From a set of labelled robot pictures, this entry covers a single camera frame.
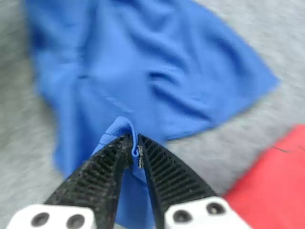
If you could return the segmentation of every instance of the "gray carpet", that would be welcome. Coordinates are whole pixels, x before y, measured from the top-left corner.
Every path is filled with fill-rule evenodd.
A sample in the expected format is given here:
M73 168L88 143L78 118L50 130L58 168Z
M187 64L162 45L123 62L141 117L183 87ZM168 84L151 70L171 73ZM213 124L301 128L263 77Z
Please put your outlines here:
M281 85L223 126L172 141L168 147L219 193L259 153L297 123L305 123L305 2L200 0L250 43ZM61 182L51 164L55 122L35 94L18 0L0 0L0 227Z

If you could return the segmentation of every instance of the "blue cloth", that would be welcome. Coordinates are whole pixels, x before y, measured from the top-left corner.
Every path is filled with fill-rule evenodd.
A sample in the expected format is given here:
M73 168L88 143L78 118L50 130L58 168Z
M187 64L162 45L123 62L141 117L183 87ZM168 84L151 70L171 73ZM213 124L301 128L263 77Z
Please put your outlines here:
M133 139L133 165L123 173L122 188L115 221L127 228L152 229L154 228L153 210L150 203L144 170L138 167L138 135L131 122L124 117L118 117L101 137L93 154L113 140L127 133L132 134Z
M276 83L240 37L191 0L25 0L25 9L65 177L118 116L163 143L218 126Z

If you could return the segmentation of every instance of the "screw hole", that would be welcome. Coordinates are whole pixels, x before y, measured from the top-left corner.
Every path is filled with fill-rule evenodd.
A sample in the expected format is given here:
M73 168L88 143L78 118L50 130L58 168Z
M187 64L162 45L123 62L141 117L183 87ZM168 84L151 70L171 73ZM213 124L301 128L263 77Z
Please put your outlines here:
M211 215L223 214L225 212L223 206L218 203L211 203L206 207L206 209Z
M48 222L49 217L50 217L49 214L46 212L39 213L32 219L31 225L36 228L41 227L45 225L46 222Z
M67 228L79 229L84 225L85 218L82 215L71 216L67 221Z
M173 215L173 219L176 222L184 223L190 221L192 219L192 216L187 211L179 210L175 212L175 214Z

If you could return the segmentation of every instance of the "red fabric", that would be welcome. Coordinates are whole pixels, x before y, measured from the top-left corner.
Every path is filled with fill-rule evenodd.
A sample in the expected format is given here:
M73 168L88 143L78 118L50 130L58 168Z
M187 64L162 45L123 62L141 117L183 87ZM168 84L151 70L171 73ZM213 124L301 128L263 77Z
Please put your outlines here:
M224 198L254 229L304 229L305 125L267 149Z

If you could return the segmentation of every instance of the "red cloth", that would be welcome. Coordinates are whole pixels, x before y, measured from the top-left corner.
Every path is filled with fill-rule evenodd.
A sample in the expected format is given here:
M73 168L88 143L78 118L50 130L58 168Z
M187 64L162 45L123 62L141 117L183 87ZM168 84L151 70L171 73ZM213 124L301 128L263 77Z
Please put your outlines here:
M224 198L254 229L305 229L305 125L267 149Z

